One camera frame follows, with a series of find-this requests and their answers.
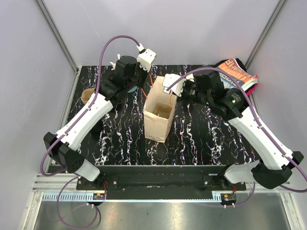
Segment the brown paper takeout bag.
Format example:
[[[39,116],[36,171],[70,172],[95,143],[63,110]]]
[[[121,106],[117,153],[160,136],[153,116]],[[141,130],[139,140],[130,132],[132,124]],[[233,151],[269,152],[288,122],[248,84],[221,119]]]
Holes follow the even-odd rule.
[[[158,76],[147,95],[144,107],[144,135],[145,138],[165,143],[173,124],[177,96],[173,93],[164,92],[164,80],[174,82],[175,74]]]

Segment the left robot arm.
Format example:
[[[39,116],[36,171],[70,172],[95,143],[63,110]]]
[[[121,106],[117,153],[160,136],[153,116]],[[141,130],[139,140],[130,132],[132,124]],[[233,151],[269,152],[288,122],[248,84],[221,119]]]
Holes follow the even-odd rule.
[[[73,173],[87,180],[94,190],[103,186],[100,170],[77,152],[84,137],[98,124],[102,117],[120,103],[134,87],[142,87],[156,54],[150,50],[140,53],[137,58],[121,56],[112,65],[112,73],[101,77],[98,68],[96,88],[89,101],[76,116],[55,134],[44,136],[45,157],[56,161],[65,172]]]

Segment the cardboard cup carrier stack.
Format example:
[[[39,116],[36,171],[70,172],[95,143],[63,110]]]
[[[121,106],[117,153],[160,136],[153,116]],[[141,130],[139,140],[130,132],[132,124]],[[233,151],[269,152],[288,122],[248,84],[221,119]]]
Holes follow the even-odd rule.
[[[95,92],[95,88],[88,88],[88,89],[85,89],[83,92],[82,92],[82,94],[81,94],[81,101],[82,101],[82,103],[83,104],[86,104],[89,100],[90,100],[90,98],[91,98],[91,96],[92,96],[92,94]]]

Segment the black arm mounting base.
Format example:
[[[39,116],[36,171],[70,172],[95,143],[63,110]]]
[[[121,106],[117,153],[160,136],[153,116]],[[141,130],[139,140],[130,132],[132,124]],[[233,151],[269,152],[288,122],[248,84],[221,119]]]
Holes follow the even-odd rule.
[[[107,165],[99,166],[101,182],[108,191],[126,187],[192,187],[208,191],[244,191],[244,183],[232,184],[222,177],[225,166],[213,165]]]

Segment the single cardboard cup carrier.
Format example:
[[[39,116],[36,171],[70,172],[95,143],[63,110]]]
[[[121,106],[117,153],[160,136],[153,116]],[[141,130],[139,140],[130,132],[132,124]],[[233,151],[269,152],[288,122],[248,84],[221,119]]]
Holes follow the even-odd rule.
[[[153,114],[161,118],[168,119],[172,112],[172,107],[165,104],[157,104],[153,110]]]

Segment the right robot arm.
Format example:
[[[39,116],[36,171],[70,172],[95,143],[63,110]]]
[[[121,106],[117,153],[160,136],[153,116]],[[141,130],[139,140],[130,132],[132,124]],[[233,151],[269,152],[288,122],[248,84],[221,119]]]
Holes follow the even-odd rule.
[[[304,193],[306,189],[285,186],[292,169],[303,171],[299,164],[304,156],[291,151],[268,129],[256,113],[250,99],[240,87],[227,89],[221,79],[224,71],[217,68],[200,68],[179,77],[170,89],[182,99],[190,99],[208,106],[211,112],[235,127],[259,154],[260,159],[245,164],[225,166],[219,174],[218,185],[224,190],[240,182],[258,183],[267,189],[281,187],[291,192]]]

